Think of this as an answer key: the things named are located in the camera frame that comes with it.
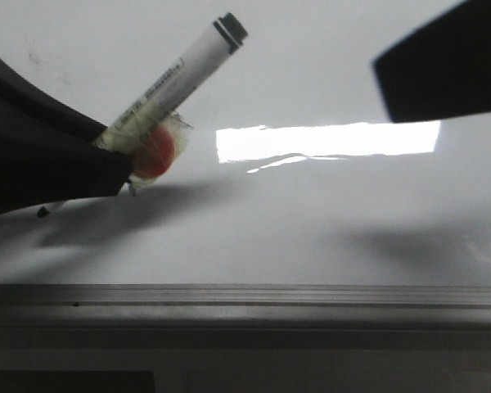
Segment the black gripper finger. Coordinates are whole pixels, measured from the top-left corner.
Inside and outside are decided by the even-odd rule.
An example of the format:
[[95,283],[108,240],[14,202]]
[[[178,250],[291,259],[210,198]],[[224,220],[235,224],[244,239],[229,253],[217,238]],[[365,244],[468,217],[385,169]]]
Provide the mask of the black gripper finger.
[[0,214],[117,195],[133,165],[127,156],[93,146],[105,128],[0,58]]
[[464,1],[372,63],[394,123],[491,112],[491,1]]

